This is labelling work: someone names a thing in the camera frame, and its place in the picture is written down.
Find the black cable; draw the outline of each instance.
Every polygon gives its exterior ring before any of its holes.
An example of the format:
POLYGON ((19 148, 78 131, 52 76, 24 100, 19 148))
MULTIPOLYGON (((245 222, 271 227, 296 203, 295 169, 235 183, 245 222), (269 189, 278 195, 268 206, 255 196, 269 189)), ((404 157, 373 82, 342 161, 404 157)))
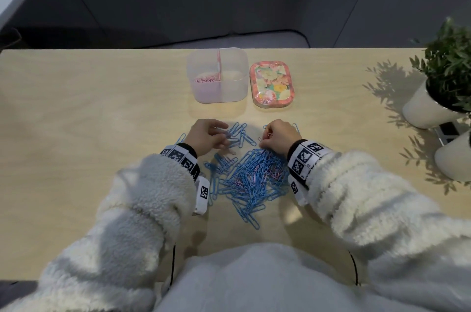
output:
POLYGON ((353 258, 353 255, 351 255, 349 251, 350 257, 352 258, 353 261, 353 266, 355 267, 355 286, 358 286, 358 270, 356 269, 356 262, 355 259, 353 258))
POLYGON ((170 286, 172 286, 172 283, 173 283, 173 269, 175 268, 175 248, 177 246, 174 245, 173 246, 173 257, 172 257, 172 276, 170 277, 170 286))

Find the hand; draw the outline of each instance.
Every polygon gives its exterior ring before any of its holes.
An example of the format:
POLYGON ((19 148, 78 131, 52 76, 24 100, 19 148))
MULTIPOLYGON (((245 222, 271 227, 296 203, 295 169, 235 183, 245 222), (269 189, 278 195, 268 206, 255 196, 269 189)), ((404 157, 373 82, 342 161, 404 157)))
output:
POLYGON ((216 119, 199 119, 191 126, 183 143, 190 145, 198 157, 207 154, 211 149, 224 149, 230 145, 221 129, 229 128, 225 122, 216 119))
POLYGON ((293 143, 302 137, 289 122, 276 119, 267 125, 262 139, 260 148, 274 150, 286 157, 293 143))

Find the person's left hand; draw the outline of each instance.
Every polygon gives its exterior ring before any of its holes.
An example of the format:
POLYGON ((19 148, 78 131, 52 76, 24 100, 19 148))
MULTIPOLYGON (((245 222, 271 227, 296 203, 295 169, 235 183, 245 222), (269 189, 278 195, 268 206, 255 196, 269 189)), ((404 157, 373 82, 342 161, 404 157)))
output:
POLYGON ((225 134, 229 125, 216 119, 199 119, 191 126, 183 143, 190 145, 198 157, 207 154, 211 149, 225 149, 230 145, 225 134))

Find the clear plastic container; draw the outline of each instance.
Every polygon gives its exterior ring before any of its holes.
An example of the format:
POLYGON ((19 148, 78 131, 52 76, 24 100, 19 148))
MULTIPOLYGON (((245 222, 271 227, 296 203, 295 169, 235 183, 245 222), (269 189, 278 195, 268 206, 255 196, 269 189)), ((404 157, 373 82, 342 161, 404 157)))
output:
POLYGON ((249 59, 240 48, 198 49, 186 58, 186 76, 203 104, 240 101, 249 89, 249 59))

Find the person's right hand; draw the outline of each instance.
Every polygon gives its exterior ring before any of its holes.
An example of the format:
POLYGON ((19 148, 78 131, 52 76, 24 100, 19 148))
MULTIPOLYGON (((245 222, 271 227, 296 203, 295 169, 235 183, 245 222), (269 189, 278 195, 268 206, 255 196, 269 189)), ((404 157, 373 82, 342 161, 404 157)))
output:
POLYGON ((289 122, 276 119, 267 125, 259 146, 286 157, 293 143, 300 139, 300 133, 289 122))

